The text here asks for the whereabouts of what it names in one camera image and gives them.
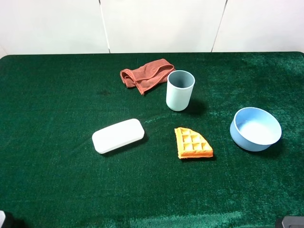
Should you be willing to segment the grey robot base corner right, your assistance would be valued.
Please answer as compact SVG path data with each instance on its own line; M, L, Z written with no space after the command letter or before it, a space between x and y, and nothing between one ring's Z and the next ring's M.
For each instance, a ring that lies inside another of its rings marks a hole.
M275 222L275 228L304 228L304 216L285 216Z

